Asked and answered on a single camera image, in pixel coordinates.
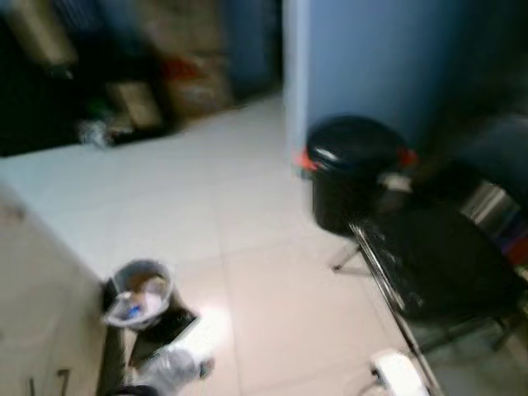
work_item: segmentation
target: black trash can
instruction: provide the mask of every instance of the black trash can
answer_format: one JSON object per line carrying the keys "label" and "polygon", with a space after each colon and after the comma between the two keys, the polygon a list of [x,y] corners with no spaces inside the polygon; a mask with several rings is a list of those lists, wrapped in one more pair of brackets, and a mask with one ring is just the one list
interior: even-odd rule
{"label": "black trash can", "polygon": [[348,224],[370,213],[380,173],[397,165],[406,150],[395,131],[365,117],[336,117],[313,128],[307,151],[314,165],[317,224],[331,233],[349,234]]}

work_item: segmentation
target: tile floor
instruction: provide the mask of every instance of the tile floor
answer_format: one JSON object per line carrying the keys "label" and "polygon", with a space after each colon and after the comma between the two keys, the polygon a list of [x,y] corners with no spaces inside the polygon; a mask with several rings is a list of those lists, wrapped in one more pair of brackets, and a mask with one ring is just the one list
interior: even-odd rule
{"label": "tile floor", "polygon": [[402,345],[377,291],[325,267],[343,241],[312,223],[279,97],[165,139],[31,153],[0,171],[100,277],[159,259],[192,308],[229,314],[215,372],[185,394],[353,395],[369,355]]}

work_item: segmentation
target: chair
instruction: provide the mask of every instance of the chair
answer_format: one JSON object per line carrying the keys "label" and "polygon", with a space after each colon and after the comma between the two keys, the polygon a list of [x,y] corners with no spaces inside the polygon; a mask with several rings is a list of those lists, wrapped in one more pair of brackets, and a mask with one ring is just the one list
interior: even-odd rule
{"label": "chair", "polygon": [[[489,163],[493,150],[500,152],[495,144],[484,150],[483,154],[488,155],[484,163]],[[507,156],[494,159],[492,181],[498,185],[501,185],[498,179],[512,183],[512,172],[516,169],[509,167],[512,163]],[[473,165],[480,172],[486,171],[485,166]],[[524,176],[526,169],[517,172],[519,177]],[[411,352],[430,351],[490,320],[504,330],[494,344],[494,348],[499,348],[521,323],[528,285],[515,273],[500,248],[454,206],[411,195],[403,207],[358,219],[350,226],[357,241],[356,253],[363,254],[402,330],[405,328],[402,318],[457,325],[447,338],[421,346],[415,346],[402,331]],[[344,271],[352,253],[332,266],[333,270]],[[504,324],[505,318],[511,319],[509,327]]]}

